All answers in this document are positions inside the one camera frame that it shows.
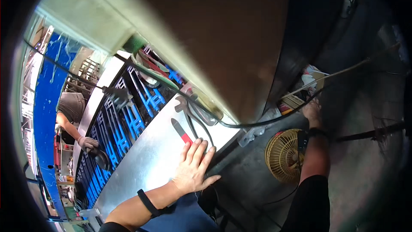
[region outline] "wire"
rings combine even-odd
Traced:
[[[53,63],[53,64],[56,65],[57,67],[59,67],[60,69],[64,70],[66,73],[68,73],[68,74],[71,75],[72,77],[75,77],[78,81],[81,81],[81,82],[83,82],[83,83],[85,83],[85,84],[88,84],[88,85],[90,85],[90,86],[92,86],[92,87],[96,87],[96,88],[99,88],[99,89],[102,89],[102,90],[103,90],[103,88],[101,88],[101,87],[99,87],[99,86],[97,86],[97,85],[95,85],[95,84],[93,84],[93,83],[90,83],[88,80],[85,80],[85,79],[83,79],[82,77],[80,77],[80,76],[78,76],[78,75],[73,74],[72,72],[70,72],[69,70],[67,70],[65,67],[63,67],[63,66],[61,66],[60,64],[56,63],[53,59],[51,59],[51,58],[47,57],[46,55],[44,55],[43,53],[39,52],[39,51],[38,51],[37,49],[35,49],[30,43],[28,43],[28,41],[26,41],[25,39],[23,39],[23,41],[24,41],[30,48],[34,49],[34,50],[37,51],[39,54],[43,55],[45,59],[47,59],[48,61],[50,61],[51,63]],[[372,58],[375,58],[375,57],[379,56],[380,54],[383,54],[384,52],[386,52],[386,51],[394,48],[394,47],[397,46],[397,45],[400,45],[400,42],[397,43],[397,44],[395,44],[395,45],[393,45],[393,46],[391,46],[391,47],[389,47],[389,48],[387,48],[387,49],[385,49],[385,50],[383,50],[383,51],[381,51],[381,52],[379,52],[378,54],[375,54],[374,56],[372,56],[372,57],[370,57],[370,58],[368,58],[368,59],[365,59],[365,60],[370,61]],[[116,58],[120,59],[121,61],[123,61],[126,65],[131,66],[131,67],[139,70],[139,71],[142,72],[143,74],[148,75],[148,76],[152,77],[153,79],[156,79],[156,77],[154,77],[153,74],[150,73],[150,72],[149,72],[148,70],[146,70],[145,68],[143,68],[143,67],[141,67],[141,66],[139,66],[139,65],[137,65],[137,64],[135,64],[135,63],[133,63],[133,62],[131,62],[131,61],[128,61],[127,59],[125,59],[124,57],[120,56],[119,54],[114,54],[114,56],[115,56]],[[352,66],[352,67],[350,67],[350,68],[347,68],[347,69],[345,69],[345,70],[339,71],[339,72],[334,73],[334,74],[332,74],[332,75],[328,75],[328,76],[326,76],[326,77],[331,77],[331,76],[339,75],[339,74],[341,74],[341,73],[343,73],[343,72],[352,70],[352,69],[360,66],[361,63],[358,63],[358,64],[356,64],[356,65],[354,65],[354,66]],[[292,114],[298,112],[301,108],[303,108],[306,104],[308,104],[313,98],[315,98],[315,97],[316,97],[319,93],[321,93],[321,91],[323,90],[323,88],[320,89],[320,90],[318,90],[318,91],[317,91],[315,94],[313,94],[306,102],[304,102],[303,104],[299,105],[297,108],[295,108],[294,110],[292,110],[291,112],[289,112],[289,113],[287,113],[287,114],[285,114],[285,115],[283,115],[283,116],[277,117],[277,118],[275,118],[275,119],[270,119],[270,120],[267,120],[267,121],[257,122],[257,123],[237,124],[237,125],[236,125],[236,124],[228,124],[228,123],[225,123],[224,121],[220,120],[214,113],[212,113],[210,110],[208,110],[205,106],[203,106],[202,104],[198,103],[197,101],[194,101],[190,96],[188,96],[187,94],[181,92],[178,88],[174,88],[174,87],[170,86],[167,82],[164,82],[164,81],[161,80],[161,79],[157,79],[157,81],[158,81],[161,85],[163,85],[163,86],[165,86],[166,88],[168,88],[169,90],[171,90],[172,92],[183,96],[187,101],[190,101],[191,103],[193,103],[194,105],[196,105],[197,107],[199,107],[200,109],[202,109],[203,111],[205,111],[206,113],[208,113],[211,117],[213,117],[214,119],[216,119],[216,120],[219,122],[219,124],[221,124],[222,126],[228,127],[228,128],[251,128],[251,127],[257,127],[257,126],[266,126],[266,125],[268,125],[268,124],[272,124],[272,123],[275,123],[275,122],[277,122],[277,121],[281,121],[281,120],[283,120],[283,119],[291,116]]]
[[[48,62],[54,64],[56,67],[60,68],[61,70],[63,70],[64,72],[66,72],[67,74],[69,74],[71,76],[72,79],[80,81],[84,84],[87,84],[91,87],[94,88],[99,88],[99,89],[103,89],[100,86],[97,86],[96,84],[86,80],[85,78],[79,76],[79,75],[75,75],[73,74],[70,70],[66,69],[64,66],[62,66],[61,64],[57,63],[54,61],[54,59],[52,59],[51,57],[46,56],[44,53],[41,53],[38,49],[36,49],[35,47],[33,47],[27,40],[23,39],[23,41],[27,44],[27,46],[29,48],[31,48],[32,50],[36,51],[37,53],[41,54],[45,60],[47,60]]]
[[[299,152],[299,150],[297,151],[297,163],[298,163],[298,167],[299,167],[299,173],[301,173],[301,172],[302,172],[302,168],[301,168],[301,166],[300,166],[300,152]],[[269,204],[275,204],[275,203],[277,203],[277,202],[283,201],[284,199],[286,199],[286,198],[288,198],[289,196],[291,196],[291,195],[297,190],[298,187],[299,187],[299,183],[297,184],[296,188],[295,188],[290,194],[286,195],[285,197],[283,197],[283,198],[281,198],[281,199],[279,199],[279,200],[265,203],[265,204],[263,204],[262,206],[266,206],[266,205],[269,205]]]
[[[279,223],[277,223],[275,220],[273,220],[273,219],[269,216],[269,214],[267,214],[266,212],[263,212],[263,214],[264,214],[271,222],[273,222],[278,228],[282,229],[282,226],[281,226]]]
[[[361,65],[363,65],[363,64],[365,64],[365,63],[368,63],[369,61],[371,61],[372,59],[374,59],[374,58],[382,55],[383,53],[385,53],[385,52],[387,52],[387,51],[390,51],[390,50],[396,48],[396,47],[399,46],[399,45],[400,45],[400,42],[398,42],[398,43],[396,43],[396,44],[393,44],[393,45],[390,46],[389,48],[386,48],[386,49],[378,52],[377,54],[374,54],[372,57],[366,58],[366,59],[360,61],[359,63],[357,63],[357,64],[355,64],[355,65],[353,65],[353,66],[351,66],[351,67],[348,67],[348,68],[343,69],[343,70],[341,70],[341,71],[339,71],[339,72],[336,72],[336,73],[333,73],[333,74],[330,74],[330,75],[327,75],[327,76],[318,78],[318,79],[316,79],[316,80],[308,83],[307,85],[304,85],[303,87],[301,87],[301,88],[299,88],[299,89],[297,89],[297,90],[295,90],[295,91],[293,91],[293,92],[291,92],[291,93],[288,93],[288,94],[282,96],[281,99],[284,99],[284,98],[286,98],[286,97],[288,97],[288,96],[290,96],[290,95],[293,95],[293,94],[295,94],[295,93],[298,93],[298,92],[300,92],[301,90],[309,87],[310,85],[312,85],[312,84],[314,84],[314,83],[316,83],[316,82],[318,82],[318,81],[324,80],[324,79],[326,79],[326,78],[331,78],[331,77],[333,77],[333,76],[335,76],[335,75],[340,75],[340,74],[345,73],[345,72],[347,72],[347,71],[353,70],[353,69],[355,69],[355,68],[357,68],[357,67],[359,67],[359,66],[361,66]]]

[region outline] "black wristband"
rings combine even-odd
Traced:
[[[142,203],[146,206],[146,208],[152,214],[152,218],[159,217],[162,214],[161,210],[156,209],[156,207],[152,204],[149,198],[147,198],[147,195],[142,189],[137,191],[137,195],[142,200]]]
[[[325,131],[323,131],[323,130],[321,130],[321,129],[318,129],[318,128],[311,128],[311,129],[309,129],[308,139],[309,139],[310,137],[316,137],[317,135],[322,135],[322,136],[324,136],[326,139],[329,139],[329,137],[327,136],[327,133],[326,133]]]

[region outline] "pliers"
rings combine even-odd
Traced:
[[[212,145],[212,146],[215,146],[215,145],[213,144],[212,137],[210,136],[210,133],[209,133],[209,131],[207,130],[207,128],[206,128],[206,126],[204,125],[204,123],[203,123],[202,121],[200,121],[197,117],[195,117],[195,116],[192,114],[192,112],[190,111],[189,105],[188,105],[188,101],[187,101],[185,98],[183,98],[182,96],[177,96],[177,97],[176,97],[176,100],[179,101],[179,104],[175,106],[175,111],[176,111],[176,112],[183,111],[183,113],[185,114],[186,121],[188,122],[188,125],[189,125],[189,127],[190,127],[190,130],[192,130],[192,133],[193,133],[193,135],[195,136],[195,138],[197,139],[197,138],[199,138],[199,137],[197,136],[196,130],[194,129],[194,126],[193,126],[193,123],[192,123],[192,119],[193,119],[194,121],[196,121],[196,122],[203,128],[203,130],[206,132],[207,136],[208,136],[209,139],[210,139],[211,145]]]

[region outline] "gray shirt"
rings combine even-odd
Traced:
[[[81,93],[63,92],[57,113],[63,113],[69,122],[80,123],[85,107],[85,99]]]

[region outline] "hand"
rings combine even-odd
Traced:
[[[93,148],[99,147],[99,142],[96,141],[96,140],[93,139],[93,138],[90,138],[90,137],[83,137],[83,136],[81,136],[81,137],[77,140],[77,143],[80,145],[80,147],[81,147],[83,150],[86,150],[86,148],[93,149]]]
[[[319,100],[317,98],[312,99],[308,104],[303,106],[302,112],[303,115],[311,121],[320,121],[321,120],[321,111],[322,106],[319,104]]]
[[[215,147],[211,147],[202,159],[207,145],[207,141],[202,142],[201,139],[196,139],[192,146],[186,143],[183,148],[179,166],[175,177],[171,181],[182,196],[191,192],[201,191],[220,178],[220,175],[215,175],[203,180],[206,169],[216,151]]]

